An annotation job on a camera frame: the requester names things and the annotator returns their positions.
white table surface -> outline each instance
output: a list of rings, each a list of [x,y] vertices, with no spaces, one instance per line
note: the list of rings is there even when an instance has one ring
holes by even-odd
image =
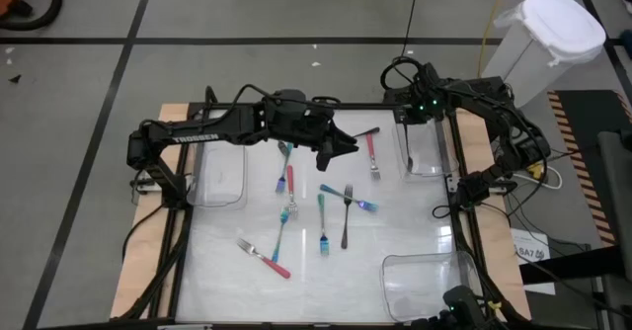
[[[447,204],[443,178],[402,180],[396,165],[400,152],[392,113],[337,111],[334,121],[349,134],[381,128],[373,137],[381,180],[370,178],[364,137],[358,139],[359,152],[332,159],[326,172],[316,170],[316,154],[308,148],[292,150],[299,217],[291,219],[283,231],[278,263],[292,273],[286,280],[235,244],[237,237],[243,237],[271,257],[280,210],[287,203],[287,194],[275,193],[283,162],[277,142],[247,147],[246,205],[237,210],[195,209],[177,321],[393,322],[379,277],[383,259],[452,252],[449,218],[431,216],[433,207]],[[425,150],[429,161],[438,163],[436,136],[429,138]],[[379,204],[376,213],[350,207],[349,248],[343,250],[345,205],[342,199],[325,194],[328,257],[319,252],[317,195],[322,183],[339,191],[352,183],[354,197]],[[425,282],[435,282],[426,276]]]

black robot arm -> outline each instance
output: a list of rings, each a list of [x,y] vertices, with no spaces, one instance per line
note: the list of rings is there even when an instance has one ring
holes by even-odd
[[[333,108],[306,102],[305,95],[297,90],[266,94],[260,102],[233,106],[216,119],[206,115],[183,122],[143,121],[129,136],[127,165],[145,170],[156,181],[167,206],[182,207],[186,202],[185,177],[174,175],[160,158],[168,145],[208,141],[253,145],[272,138],[316,151],[320,171],[327,169],[331,158],[357,151],[356,139],[334,124]]]
[[[417,73],[404,88],[391,88],[386,84],[386,75],[398,65],[411,64]],[[401,124],[425,124],[430,120],[441,121],[446,115],[454,115],[461,108],[481,117],[493,138],[499,139],[501,154],[495,157],[492,166],[484,171],[475,171],[463,176],[458,182],[455,202],[469,207],[489,197],[489,189],[500,178],[510,177],[515,171],[543,160],[546,173],[546,157],[550,147],[542,131],[515,108],[511,88],[505,84],[486,92],[477,92],[472,86],[485,86],[485,80],[441,79],[430,63],[421,64],[409,57],[398,57],[381,76],[387,100],[402,103],[396,111]]]

clear plastic bin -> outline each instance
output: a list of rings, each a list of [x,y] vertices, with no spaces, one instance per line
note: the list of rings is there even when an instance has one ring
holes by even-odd
[[[447,309],[443,294],[456,286],[483,295],[474,261],[463,251],[388,256],[382,263],[381,279],[388,313],[396,321],[437,316]]]
[[[199,143],[188,202],[213,210],[243,207],[247,200],[247,165],[244,146],[222,141]]]
[[[415,182],[427,177],[440,177],[453,171],[442,167],[435,122],[427,124],[395,124],[393,127],[398,168],[402,179]],[[452,166],[458,162],[452,158]]]

warning stripe tape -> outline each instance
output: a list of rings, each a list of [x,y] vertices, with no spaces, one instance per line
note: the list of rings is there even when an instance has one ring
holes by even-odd
[[[626,114],[628,114],[629,111],[627,110],[627,107],[625,107],[625,101],[618,94],[617,96],[619,97],[621,105],[624,107]],[[548,97],[551,109],[553,110],[553,114],[555,115],[555,120],[557,121],[557,126],[562,132],[562,138],[564,139],[564,144],[566,145],[566,148],[569,151],[579,150],[580,146],[578,146],[575,136],[573,135],[573,130],[569,125],[569,121],[566,117],[566,113],[564,112],[564,106],[562,105],[560,97],[555,92],[548,92]],[[632,113],[629,113],[628,117],[630,118],[630,122],[632,123]],[[610,224],[608,223],[607,217],[601,209],[599,196],[594,190],[593,180],[591,179],[591,174],[586,167],[586,163],[584,162],[584,157],[582,156],[582,153],[578,151],[572,154],[571,163],[573,163],[575,173],[577,174],[577,178],[579,179],[580,185],[582,186],[582,193],[584,194],[586,203],[589,205],[589,209],[591,210],[592,221],[594,222],[594,226],[596,227],[599,238],[601,239],[601,243],[604,247],[612,246],[616,241],[610,229]]]
[[[628,108],[628,105],[625,102],[625,98],[623,98],[623,96],[619,92],[614,92],[614,93],[616,93],[616,97],[619,98],[619,102],[621,102],[621,108],[623,108],[623,112],[625,112],[625,115],[628,116],[628,120],[632,124],[632,112],[630,112],[630,109]]]

black cable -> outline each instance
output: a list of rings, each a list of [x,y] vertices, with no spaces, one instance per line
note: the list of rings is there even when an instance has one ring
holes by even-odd
[[[510,225],[510,227],[512,227],[512,220],[507,216],[507,212],[506,211],[502,210],[501,208],[499,208],[497,206],[492,206],[492,205],[487,204],[487,203],[481,203],[481,206],[490,207],[492,210],[501,213],[507,219],[507,223]]]
[[[447,213],[445,213],[444,215],[437,215],[436,211],[439,210],[442,207],[447,207],[448,209],[450,208],[450,206],[435,206],[433,208],[433,217],[434,218],[446,218],[450,215],[450,210],[447,211]]]
[[[508,195],[509,195],[509,196],[508,196],[507,201],[508,201],[508,203],[509,203],[509,205],[510,205],[510,208],[513,208],[513,206],[512,206],[512,200],[511,200],[510,198],[513,198],[513,199],[514,199],[516,202],[518,202],[518,203],[519,203],[519,200],[518,200],[518,198],[515,196],[515,194],[514,194],[513,192],[508,193]],[[546,245],[547,247],[551,248],[553,251],[555,251],[555,252],[559,253],[560,255],[562,255],[562,256],[566,256],[566,254],[564,254],[563,252],[560,252],[559,250],[557,250],[557,249],[553,248],[552,246],[548,245],[548,244],[547,244],[547,243],[545,243],[544,241],[542,241],[542,240],[538,239],[537,237],[533,236],[533,234],[531,233],[531,231],[529,231],[529,230],[528,230],[528,228],[526,227],[526,225],[524,224],[524,222],[522,222],[522,220],[519,218],[519,215],[521,215],[521,216],[524,218],[524,220],[526,220],[526,222],[527,222],[529,225],[531,225],[531,227],[533,227],[534,229],[536,229],[538,232],[540,232],[540,233],[542,233],[542,234],[546,235],[546,237],[547,237],[548,239],[553,240],[553,241],[555,241],[555,242],[557,242],[557,243],[559,243],[559,244],[561,244],[561,245],[575,246],[575,247],[577,247],[578,249],[580,249],[580,251],[582,251],[582,252],[586,252],[586,251],[587,251],[587,250],[585,250],[582,246],[580,246],[579,244],[577,244],[577,243],[575,243],[575,242],[563,241],[563,240],[560,240],[560,239],[558,239],[558,238],[555,238],[555,237],[553,237],[553,236],[549,235],[548,233],[544,232],[541,228],[537,227],[537,226],[536,226],[533,222],[531,222],[531,220],[529,220],[529,218],[528,218],[528,217],[526,217],[526,213],[524,213],[524,209],[522,208],[522,206],[520,206],[520,207],[519,207],[519,214],[516,214],[516,215],[515,215],[515,217],[516,217],[516,218],[517,218],[517,220],[518,220],[518,221],[522,224],[522,226],[524,226],[524,229],[525,229],[526,231],[528,231],[528,233],[531,235],[531,237],[533,237],[535,240],[537,240],[537,241],[539,241],[540,243],[542,243],[542,244]]]
[[[446,90],[448,92],[452,92],[452,93],[464,94],[464,95],[466,95],[466,96],[468,96],[470,98],[473,98],[473,99],[478,99],[478,100],[485,101],[488,104],[494,106],[495,108],[499,108],[499,109],[505,110],[506,112],[511,113],[515,117],[515,119],[518,121],[518,123],[522,126],[522,129],[526,133],[526,135],[533,141],[533,143],[537,147],[538,152],[540,154],[540,157],[542,158],[542,165],[543,165],[543,168],[544,168],[544,172],[542,172],[542,176],[539,179],[535,189],[528,196],[526,196],[522,200],[522,202],[520,202],[520,204],[518,205],[518,207],[523,206],[528,200],[530,200],[537,193],[537,191],[540,190],[540,188],[542,187],[542,184],[544,183],[544,180],[546,179],[546,175],[548,173],[548,161],[546,159],[546,154],[544,154],[544,151],[542,150],[542,147],[540,147],[540,145],[537,143],[537,140],[535,139],[535,136],[529,130],[528,126],[526,125],[526,123],[524,122],[522,117],[515,111],[515,109],[511,109],[511,108],[508,108],[508,107],[506,107],[504,105],[498,104],[498,102],[494,101],[493,99],[485,97],[483,94],[474,91],[472,89],[472,87],[465,81],[455,81],[455,82],[457,82],[457,83],[465,83],[465,85],[470,89],[470,91],[472,93],[463,92],[463,91],[454,90],[454,89],[446,89],[444,87],[438,87],[438,88]],[[512,212],[510,212],[508,214],[508,216],[512,216],[514,213],[515,213],[515,210],[512,210]]]
[[[572,150],[572,151],[569,151],[569,152],[562,152],[562,151],[559,151],[559,150],[556,150],[556,149],[551,148],[551,150],[552,150],[552,151],[555,151],[555,152],[561,153],[561,155],[557,155],[557,156],[551,157],[551,158],[549,158],[549,160],[548,160],[548,161],[549,161],[549,162],[553,162],[553,161],[559,160],[559,159],[561,159],[561,158],[564,158],[564,157],[567,157],[567,156],[574,155],[574,154],[576,154],[576,153],[578,153],[578,152],[586,152],[586,151],[589,151],[589,150],[595,149],[595,148],[597,148],[597,147],[598,147],[598,146],[597,146],[596,144],[594,144],[594,145],[591,145],[591,146],[587,146],[587,147],[583,147],[583,148],[575,149],[575,150]]]
[[[520,254],[518,254],[518,253],[516,253],[516,254],[517,254],[517,256],[518,256],[520,259],[522,259],[522,260],[526,261],[529,265],[531,265],[531,266],[535,267],[536,269],[538,269],[538,270],[539,270],[539,271],[541,271],[542,273],[546,274],[546,275],[547,275],[547,276],[549,276],[551,279],[553,279],[556,283],[560,283],[560,284],[562,284],[564,287],[566,287],[566,288],[570,289],[572,292],[574,292],[575,294],[579,295],[580,297],[582,297],[583,299],[585,299],[587,302],[592,303],[592,304],[594,304],[594,305],[597,305],[598,307],[602,308],[603,310],[605,310],[605,311],[609,311],[609,312],[612,312],[612,313],[617,314],[617,315],[619,315],[619,316],[621,316],[621,317],[623,317],[623,318],[626,318],[626,319],[632,319],[632,316],[630,316],[630,315],[628,315],[628,314],[624,313],[624,312],[623,312],[623,311],[621,311],[621,310],[615,309],[615,308],[613,308],[613,307],[609,306],[608,304],[606,304],[606,303],[604,303],[604,302],[602,302],[602,301],[600,301],[600,300],[597,300],[597,299],[593,298],[593,296],[592,296],[592,295],[590,295],[590,294],[588,294],[588,293],[585,293],[585,292],[581,291],[580,289],[575,288],[574,286],[571,286],[571,285],[570,285],[569,283],[567,283],[566,281],[564,281],[564,280],[562,280],[561,278],[559,278],[559,277],[555,276],[555,275],[554,275],[551,271],[549,271],[549,270],[545,269],[544,267],[542,267],[542,266],[540,266],[540,265],[538,265],[538,264],[536,264],[536,263],[534,263],[534,262],[531,262],[530,260],[528,260],[528,259],[526,259],[526,258],[522,257],[522,256],[521,256]]]
[[[127,233],[127,236],[125,236],[125,241],[123,241],[122,243],[122,260],[125,260],[125,252],[127,251],[127,242],[129,242],[129,238],[131,237],[131,235],[134,233],[134,231],[136,231],[136,229],[138,228],[138,226],[142,225],[145,221],[149,220],[149,218],[151,218],[151,216],[155,215],[158,211],[160,211],[160,209],[165,206],[164,203],[162,203],[161,205],[159,205],[158,207],[156,207],[153,211],[151,211],[150,213],[148,213],[147,215],[145,215],[143,218],[141,218],[138,222],[136,222],[136,224],[131,228],[131,230],[129,230],[129,232]]]
[[[138,191],[138,178],[140,178],[140,174],[142,173],[142,171],[143,170],[139,170],[138,172],[136,172],[133,182],[131,183],[131,203],[135,206],[138,206],[138,204],[134,202],[134,197],[136,197],[136,192]]]
[[[413,0],[413,4],[411,4],[411,14],[408,16],[408,26],[406,27],[406,35],[404,36],[404,46],[402,47],[402,53],[400,53],[400,56],[403,56],[404,52],[406,51],[406,45],[408,44],[408,35],[411,32],[411,25],[413,24],[413,14],[415,13],[416,2],[417,0]]]
[[[52,23],[61,11],[61,4],[63,0],[51,0],[50,6],[45,13],[39,18],[27,21],[27,22],[5,22],[0,21],[0,29],[10,31],[31,31],[39,28],[43,28]]]
[[[239,101],[239,98],[241,98],[242,94],[244,94],[246,89],[249,89],[249,88],[254,90],[254,91],[256,91],[257,93],[263,95],[264,97],[266,97],[266,98],[268,98],[268,99],[270,99],[272,101],[276,101],[276,102],[291,102],[291,103],[302,104],[302,105],[305,105],[307,107],[315,107],[315,108],[332,108],[332,109],[337,108],[337,104],[300,101],[300,100],[291,99],[291,98],[279,97],[279,96],[276,96],[274,94],[266,92],[265,90],[257,87],[256,85],[246,84],[243,87],[241,87],[241,89],[239,89],[239,92],[237,92],[237,95],[235,96],[235,98],[231,102],[231,104],[228,107],[228,109],[219,118],[216,118],[216,119],[213,119],[213,120],[209,120],[207,122],[204,122],[203,124],[197,124],[197,125],[191,125],[191,126],[169,126],[169,123],[158,122],[158,121],[154,121],[154,120],[151,120],[151,119],[146,119],[146,120],[140,122],[140,124],[138,126],[138,129],[141,132],[144,132],[144,127],[146,125],[148,125],[148,124],[155,124],[155,125],[158,125],[158,126],[162,127],[163,129],[166,129],[166,130],[168,130],[168,129],[171,129],[171,130],[194,129],[194,128],[208,127],[208,126],[213,126],[215,124],[219,124],[219,123],[223,122],[224,120],[226,120],[226,118],[228,118],[230,113],[235,110],[235,108],[237,106],[237,102]],[[325,99],[325,98],[332,99],[333,97],[319,97],[319,98],[321,98],[321,99]]]

